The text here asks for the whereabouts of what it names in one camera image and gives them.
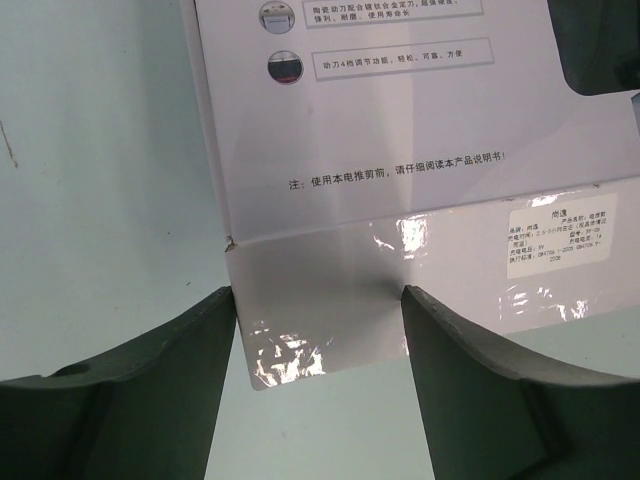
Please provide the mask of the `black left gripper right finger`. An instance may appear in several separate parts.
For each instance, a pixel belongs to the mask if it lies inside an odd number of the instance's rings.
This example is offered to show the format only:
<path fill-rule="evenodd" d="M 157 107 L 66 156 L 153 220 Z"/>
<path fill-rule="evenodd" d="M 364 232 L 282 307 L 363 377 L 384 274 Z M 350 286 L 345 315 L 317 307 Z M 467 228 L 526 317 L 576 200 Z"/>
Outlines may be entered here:
<path fill-rule="evenodd" d="M 416 286 L 401 310 L 435 478 L 638 478 L 638 380 L 521 346 Z"/>

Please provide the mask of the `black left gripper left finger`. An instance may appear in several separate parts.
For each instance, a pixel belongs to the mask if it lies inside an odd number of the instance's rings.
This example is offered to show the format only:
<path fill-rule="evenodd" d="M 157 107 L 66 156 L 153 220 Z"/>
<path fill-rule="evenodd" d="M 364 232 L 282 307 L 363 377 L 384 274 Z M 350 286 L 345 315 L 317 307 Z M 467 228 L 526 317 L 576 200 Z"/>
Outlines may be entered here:
<path fill-rule="evenodd" d="M 3 381 L 2 478 L 204 478 L 235 326 L 223 287 L 99 355 Z"/>

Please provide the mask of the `white box with black tray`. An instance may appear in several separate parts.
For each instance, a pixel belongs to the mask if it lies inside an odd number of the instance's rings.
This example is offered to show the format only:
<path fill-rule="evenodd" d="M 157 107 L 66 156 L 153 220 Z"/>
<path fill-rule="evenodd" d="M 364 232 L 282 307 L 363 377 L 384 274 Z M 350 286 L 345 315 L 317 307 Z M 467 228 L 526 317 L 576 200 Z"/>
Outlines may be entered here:
<path fill-rule="evenodd" d="M 407 354 L 419 287 L 511 334 L 639 302 L 639 88 L 566 83 L 549 1 L 185 1 L 258 391 Z"/>

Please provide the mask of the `silver black hair clipper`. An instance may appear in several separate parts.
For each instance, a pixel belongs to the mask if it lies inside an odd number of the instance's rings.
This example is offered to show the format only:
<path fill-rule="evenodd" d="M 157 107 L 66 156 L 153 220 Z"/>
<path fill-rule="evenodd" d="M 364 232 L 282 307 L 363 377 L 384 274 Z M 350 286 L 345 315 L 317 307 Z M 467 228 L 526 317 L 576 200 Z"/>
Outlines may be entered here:
<path fill-rule="evenodd" d="M 639 2 L 547 3 L 564 79 L 582 96 L 639 88 Z"/>

